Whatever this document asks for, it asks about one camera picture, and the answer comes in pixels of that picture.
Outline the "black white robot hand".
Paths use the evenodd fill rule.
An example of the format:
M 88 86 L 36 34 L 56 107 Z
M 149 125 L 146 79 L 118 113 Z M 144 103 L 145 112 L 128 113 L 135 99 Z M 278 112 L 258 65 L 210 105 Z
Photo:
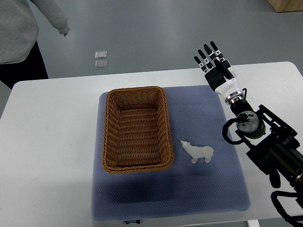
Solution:
M 199 49 L 198 53 L 194 59 L 204 72 L 208 85 L 227 105 L 246 97 L 245 89 L 238 87 L 238 76 L 233 67 L 213 41 L 210 45 L 204 44 L 204 50 Z

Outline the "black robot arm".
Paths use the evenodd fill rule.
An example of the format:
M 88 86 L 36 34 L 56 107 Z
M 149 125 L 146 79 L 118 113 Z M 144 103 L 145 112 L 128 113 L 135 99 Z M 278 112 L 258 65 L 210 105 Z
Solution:
M 235 118 L 223 126 L 223 138 L 232 145 L 248 146 L 247 156 L 276 189 L 271 200 L 277 212 L 292 226 L 301 227 L 303 217 L 290 216 L 279 201 L 280 197 L 294 198 L 303 205 L 303 156 L 297 150 L 297 132 L 263 105 L 254 111 L 244 92 L 231 93 L 225 102 Z

